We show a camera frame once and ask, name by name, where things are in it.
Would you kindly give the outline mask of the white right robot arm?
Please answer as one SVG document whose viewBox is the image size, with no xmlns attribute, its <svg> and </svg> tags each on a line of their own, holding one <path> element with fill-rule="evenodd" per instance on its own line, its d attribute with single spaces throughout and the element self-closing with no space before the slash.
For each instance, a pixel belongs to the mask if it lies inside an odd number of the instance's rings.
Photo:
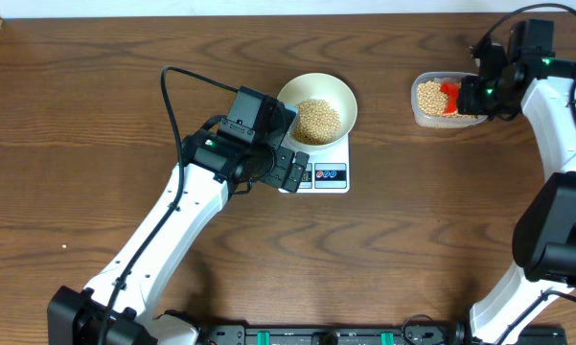
<svg viewBox="0 0 576 345">
<path fill-rule="evenodd" d="M 556 58 L 553 32 L 553 22 L 530 19 L 513 25 L 506 47 L 484 35 L 472 47 L 479 72 L 461 81 L 460 113 L 526 117 L 545 178 L 515 227 L 510 268 L 470 309 L 468 343 L 515 344 L 576 289 L 576 63 Z"/>
</svg>

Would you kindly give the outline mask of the clear plastic container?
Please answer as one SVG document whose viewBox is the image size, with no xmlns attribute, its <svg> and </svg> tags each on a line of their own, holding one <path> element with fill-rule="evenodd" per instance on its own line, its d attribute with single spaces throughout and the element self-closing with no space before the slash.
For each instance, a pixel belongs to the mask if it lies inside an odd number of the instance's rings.
<svg viewBox="0 0 576 345">
<path fill-rule="evenodd" d="M 486 116 L 482 115 L 468 115 L 468 118 L 431 117 L 426 115 L 417 105 L 416 88 L 419 83 L 425 81 L 451 81 L 460 83 L 464 77 L 471 75 L 472 73 L 465 72 L 426 72 L 420 75 L 411 87 L 411 105 L 416 123 L 421 127 L 446 129 L 473 127 L 483 123 L 486 120 Z"/>
</svg>

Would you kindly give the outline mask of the beige bowl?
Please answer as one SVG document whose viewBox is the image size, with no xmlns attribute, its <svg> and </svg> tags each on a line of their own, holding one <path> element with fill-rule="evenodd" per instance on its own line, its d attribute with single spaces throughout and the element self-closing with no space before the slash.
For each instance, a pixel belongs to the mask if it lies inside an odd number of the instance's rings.
<svg viewBox="0 0 576 345">
<path fill-rule="evenodd" d="M 278 100 L 284 104 L 297 106 L 309 99 L 325 100 L 339 114 L 341 122 L 336 139 L 330 144 L 306 148 L 328 148 L 332 143 L 348 136 L 357 119 L 357 100 L 349 86 L 342 80 L 322 73 L 308 73 L 289 81 L 279 92 Z"/>
</svg>

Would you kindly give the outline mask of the white digital kitchen scale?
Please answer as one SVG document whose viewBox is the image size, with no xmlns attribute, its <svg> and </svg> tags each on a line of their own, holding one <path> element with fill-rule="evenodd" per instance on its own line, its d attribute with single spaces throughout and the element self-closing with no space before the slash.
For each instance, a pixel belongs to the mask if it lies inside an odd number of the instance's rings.
<svg viewBox="0 0 576 345">
<path fill-rule="evenodd" d="M 286 146 L 309 157 L 299 184 L 298 194 L 346 194 L 350 190 L 349 137 L 332 143 L 328 148 L 310 147 L 287 138 Z"/>
</svg>

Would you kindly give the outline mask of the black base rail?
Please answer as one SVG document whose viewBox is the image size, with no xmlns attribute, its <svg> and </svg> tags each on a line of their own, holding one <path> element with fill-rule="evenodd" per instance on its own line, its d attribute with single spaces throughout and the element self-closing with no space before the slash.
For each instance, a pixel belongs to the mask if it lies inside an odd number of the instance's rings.
<svg viewBox="0 0 576 345">
<path fill-rule="evenodd" d="M 204 325 L 167 310 L 148 326 L 160 344 L 193 345 L 450 345 L 471 344 L 463 325 L 409 320 L 389 328 L 253 327 L 244 323 Z"/>
</svg>

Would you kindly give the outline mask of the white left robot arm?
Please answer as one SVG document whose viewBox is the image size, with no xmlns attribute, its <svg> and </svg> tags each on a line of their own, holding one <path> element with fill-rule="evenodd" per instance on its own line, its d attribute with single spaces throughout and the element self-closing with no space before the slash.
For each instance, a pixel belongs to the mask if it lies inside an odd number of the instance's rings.
<svg viewBox="0 0 576 345">
<path fill-rule="evenodd" d="M 297 191 L 309 157 L 285 146 L 298 110 L 241 87 L 228 115 L 180 145 L 181 162 L 116 257 L 82 291 L 61 287 L 47 309 L 52 344 L 194 344 L 199 328 L 157 305 L 205 225 L 240 185 Z"/>
</svg>

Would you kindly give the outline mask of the soybeans in bowl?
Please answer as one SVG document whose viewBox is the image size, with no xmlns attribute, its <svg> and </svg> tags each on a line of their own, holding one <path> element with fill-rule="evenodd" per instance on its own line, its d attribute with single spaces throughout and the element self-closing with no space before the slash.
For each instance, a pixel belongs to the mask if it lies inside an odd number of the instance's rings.
<svg viewBox="0 0 576 345">
<path fill-rule="evenodd" d="M 309 99 L 296 106 L 298 124 L 293 137 L 314 146 L 330 144 L 336 139 L 341 122 L 338 112 L 325 100 Z"/>
</svg>

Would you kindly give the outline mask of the red measuring scoop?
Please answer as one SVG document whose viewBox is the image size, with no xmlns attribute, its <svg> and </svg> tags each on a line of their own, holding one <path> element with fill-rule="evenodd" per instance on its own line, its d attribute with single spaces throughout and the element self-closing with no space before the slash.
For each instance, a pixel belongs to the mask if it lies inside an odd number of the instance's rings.
<svg viewBox="0 0 576 345">
<path fill-rule="evenodd" d="M 457 101 L 460 94 L 460 84 L 457 82 L 444 81 L 441 83 L 440 91 L 447 97 L 445 114 L 457 114 Z"/>
</svg>

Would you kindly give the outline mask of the yellow soybeans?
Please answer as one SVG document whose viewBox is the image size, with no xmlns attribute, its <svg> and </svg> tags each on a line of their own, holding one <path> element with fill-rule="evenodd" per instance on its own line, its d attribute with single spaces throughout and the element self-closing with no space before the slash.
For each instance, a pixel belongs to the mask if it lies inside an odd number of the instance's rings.
<svg viewBox="0 0 576 345">
<path fill-rule="evenodd" d="M 440 91 L 443 81 L 428 80 L 417 85 L 416 96 L 418 107 L 428 116 L 445 118 L 468 118 L 468 115 L 459 112 L 457 114 L 445 114 L 447 97 Z"/>
</svg>

